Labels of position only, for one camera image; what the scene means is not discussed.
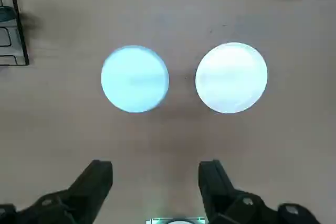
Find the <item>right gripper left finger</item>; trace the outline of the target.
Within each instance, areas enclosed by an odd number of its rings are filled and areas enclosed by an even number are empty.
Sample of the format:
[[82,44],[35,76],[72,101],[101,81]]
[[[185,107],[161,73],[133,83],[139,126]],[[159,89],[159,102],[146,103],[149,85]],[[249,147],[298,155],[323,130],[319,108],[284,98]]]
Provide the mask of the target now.
[[113,184],[110,161],[93,160],[69,188],[18,211],[1,204],[1,223],[93,223]]

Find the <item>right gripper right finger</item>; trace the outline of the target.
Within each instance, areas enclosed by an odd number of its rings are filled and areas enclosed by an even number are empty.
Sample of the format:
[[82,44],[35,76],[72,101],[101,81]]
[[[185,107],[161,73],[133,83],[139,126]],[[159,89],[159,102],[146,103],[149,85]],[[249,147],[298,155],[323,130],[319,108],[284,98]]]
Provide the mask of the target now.
[[273,210],[260,196],[234,188],[220,161],[202,161],[198,186],[209,223],[319,223],[299,204],[285,203]]

